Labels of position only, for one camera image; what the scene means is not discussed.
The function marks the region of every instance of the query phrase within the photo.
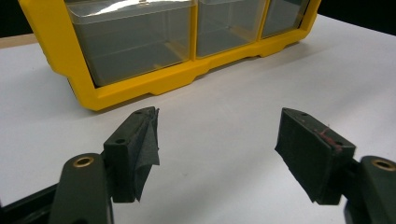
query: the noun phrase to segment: dark background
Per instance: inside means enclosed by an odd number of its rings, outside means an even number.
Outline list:
[[[322,0],[318,13],[396,35],[396,10],[392,6],[390,0]],[[32,29],[23,16],[18,0],[0,0],[0,37],[30,33]]]

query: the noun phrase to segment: storage bin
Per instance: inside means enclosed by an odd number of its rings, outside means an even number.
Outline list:
[[[191,0],[66,0],[96,86],[190,58]]]
[[[309,0],[272,0],[265,19],[262,38],[298,29]]]
[[[254,42],[264,0],[199,0],[197,57]]]

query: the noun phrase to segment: white table surface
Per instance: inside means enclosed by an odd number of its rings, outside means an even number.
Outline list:
[[[102,112],[81,107],[38,44],[0,49],[0,199],[58,182],[63,164],[103,143],[133,111],[160,108],[161,166],[121,223],[344,223],[311,203],[274,151],[282,107],[354,143],[355,159],[396,161],[396,36],[318,16],[308,38],[211,71],[191,85]]]

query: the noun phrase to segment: yellow frame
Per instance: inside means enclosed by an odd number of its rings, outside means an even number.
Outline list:
[[[320,0],[311,0],[299,29],[261,39],[262,27],[270,0],[266,1],[261,29],[254,43],[219,54],[197,59],[198,6],[191,8],[191,59],[138,77],[95,88],[78,43],[64,0],[20,0],[52,70],[66,76],[82,106],[100,110],[147,93],[154,95],[188,85],[210,69],[246,57],[281,51],[287,45],[304,39],[314,24]]]

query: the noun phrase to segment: yellow plastic organizer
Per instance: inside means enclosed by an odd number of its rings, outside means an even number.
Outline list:
[[[320,0],[20,0],[47,60],[92,110],[188,85],[305,38]]]

